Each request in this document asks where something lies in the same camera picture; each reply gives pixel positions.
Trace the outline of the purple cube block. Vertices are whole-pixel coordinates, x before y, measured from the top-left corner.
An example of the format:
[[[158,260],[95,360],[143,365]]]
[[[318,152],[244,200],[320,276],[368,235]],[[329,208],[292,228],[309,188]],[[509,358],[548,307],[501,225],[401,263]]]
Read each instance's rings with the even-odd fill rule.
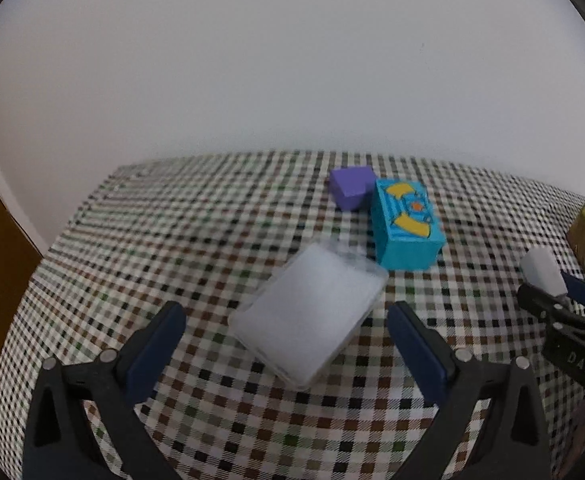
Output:
[[[367,209],[375,186],[376,174],[370,166],[349,166],[329,173],[329,192],[342,211]]]

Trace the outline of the turquoise toy brick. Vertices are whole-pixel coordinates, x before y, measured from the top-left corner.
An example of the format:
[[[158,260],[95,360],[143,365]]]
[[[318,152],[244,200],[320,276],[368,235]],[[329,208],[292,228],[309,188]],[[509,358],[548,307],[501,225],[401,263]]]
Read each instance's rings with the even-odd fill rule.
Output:
[[[388,271],[426,271],[447,242],[419,181],[377,179],[371,221],[376,262]]]

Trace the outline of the white power adapter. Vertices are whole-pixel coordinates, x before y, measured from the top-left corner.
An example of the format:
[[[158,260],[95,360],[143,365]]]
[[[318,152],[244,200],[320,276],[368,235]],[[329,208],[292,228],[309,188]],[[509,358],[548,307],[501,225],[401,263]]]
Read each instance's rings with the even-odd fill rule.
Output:
[[[568,290],[555,255],[546,247],[532,247],[521,258],[521,272],[527,284],[554,298],[565,298]]]

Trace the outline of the white translucent plastic case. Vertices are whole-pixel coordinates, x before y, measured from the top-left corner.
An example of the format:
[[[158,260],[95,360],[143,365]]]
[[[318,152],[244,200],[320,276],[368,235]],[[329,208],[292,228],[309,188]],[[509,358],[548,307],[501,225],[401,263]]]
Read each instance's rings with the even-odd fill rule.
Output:
[[[228,329],[288,387],[306,390],[379,304],[388,278],[338,240],[314,240],[230,314]]]

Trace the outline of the checkered tablecloth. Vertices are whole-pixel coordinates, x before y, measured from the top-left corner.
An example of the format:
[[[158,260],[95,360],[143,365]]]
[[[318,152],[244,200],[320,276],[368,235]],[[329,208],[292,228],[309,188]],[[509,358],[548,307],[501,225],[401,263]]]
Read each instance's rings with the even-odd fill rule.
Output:
[[[385,479],[422,437],[426,404],[393,347],[383,306],[305,392],[230,336],[228,316],[298,250],[335,238],[371,254],[364,212],[329,196],[331,170],[369,165],[427,188],[447,242],[425,272],[391,273],[403,300],[480,359],[527,356],[561,469],[583,389],[543,359],[543,327],[517,307],[533,246],[580,266],[566,232],[581,195],[453,162],[333,152],[222,154],[118,169],[79,207],[30,279],[0,359],[0,467],[20,477],[31,392],[48,356],[118,348],[169,301],[186,332],[138,417],[185,479]]]

